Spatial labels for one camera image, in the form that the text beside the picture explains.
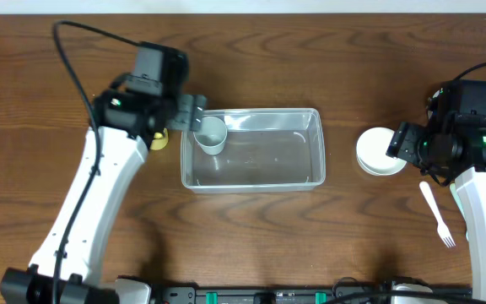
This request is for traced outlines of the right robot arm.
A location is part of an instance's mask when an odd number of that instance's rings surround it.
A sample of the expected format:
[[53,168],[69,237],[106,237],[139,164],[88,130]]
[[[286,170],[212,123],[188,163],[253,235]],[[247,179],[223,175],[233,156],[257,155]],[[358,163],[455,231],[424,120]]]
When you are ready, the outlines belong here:
[[467,226],[472,295],[486,301],[486,121],[401,123],[386,151],[441,186],[455,185]]

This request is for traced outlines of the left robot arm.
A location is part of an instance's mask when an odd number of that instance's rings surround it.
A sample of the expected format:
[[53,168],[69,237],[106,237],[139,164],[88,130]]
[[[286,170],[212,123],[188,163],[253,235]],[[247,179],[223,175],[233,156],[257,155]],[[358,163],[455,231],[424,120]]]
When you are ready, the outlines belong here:
[[146,162],[154,135],[197,131],[203,95],[159,95],[110,88],[94,99],[94,120],[62,208],[26,270],[6,270],[7,303],[149,303],[149,284],[102,285],[105,250],[127,189]]

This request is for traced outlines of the clear plastic container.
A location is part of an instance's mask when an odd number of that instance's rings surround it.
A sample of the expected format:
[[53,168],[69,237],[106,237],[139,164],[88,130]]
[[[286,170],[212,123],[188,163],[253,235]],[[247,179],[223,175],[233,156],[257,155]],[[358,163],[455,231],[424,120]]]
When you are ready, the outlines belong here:
[[326,179],[319,112],[313,108],[208,110],[227,127],[224,149],[207,155],[181,135],[181,182],[194,193],[309,191]]

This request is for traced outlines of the yellow plastic cup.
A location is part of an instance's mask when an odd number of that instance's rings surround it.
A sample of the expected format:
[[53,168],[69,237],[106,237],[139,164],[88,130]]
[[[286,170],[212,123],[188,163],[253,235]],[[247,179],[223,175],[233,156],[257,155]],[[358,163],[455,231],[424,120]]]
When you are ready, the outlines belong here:
[[162,132],[154,134],[154,138],[150,145],[150,149],[161,150],[168,144],[168,142],[169,142],[168,130],[164,128]]

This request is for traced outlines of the white bowl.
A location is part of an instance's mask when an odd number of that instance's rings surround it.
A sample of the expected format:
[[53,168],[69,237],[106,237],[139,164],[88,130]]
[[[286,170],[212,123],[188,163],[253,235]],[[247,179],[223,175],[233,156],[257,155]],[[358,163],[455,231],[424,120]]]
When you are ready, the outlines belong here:
[[405,167],[405,160],[386,155],[393,134],[389,128],[370,128],[359,136],[356,159],[364,171],[373,176],[391,176]]

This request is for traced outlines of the grey plastic cup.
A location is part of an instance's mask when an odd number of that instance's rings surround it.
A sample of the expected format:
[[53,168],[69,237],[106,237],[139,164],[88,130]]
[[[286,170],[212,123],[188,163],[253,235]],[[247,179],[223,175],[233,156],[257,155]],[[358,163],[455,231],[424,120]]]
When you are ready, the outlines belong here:
[[224,149],[228,128],[217,117],[204,117],[202,127],[194,133],[194,139],[207,155],[218,155]]

